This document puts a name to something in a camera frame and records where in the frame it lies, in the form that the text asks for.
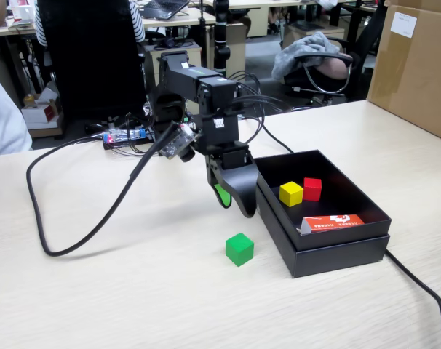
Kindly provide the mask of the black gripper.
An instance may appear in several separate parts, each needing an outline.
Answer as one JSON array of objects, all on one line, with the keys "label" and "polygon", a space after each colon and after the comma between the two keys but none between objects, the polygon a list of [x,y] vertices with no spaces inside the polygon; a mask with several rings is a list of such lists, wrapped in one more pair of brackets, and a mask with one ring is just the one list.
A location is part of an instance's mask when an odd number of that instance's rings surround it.
[{"label": "black gripper", "polygon": [[239,140],[237,115],[201,115],[200,134],[207,181],[219,204],[228,209],[232,197],[245,217],[253,217],[259,172],[250,159],[249,145]]}]

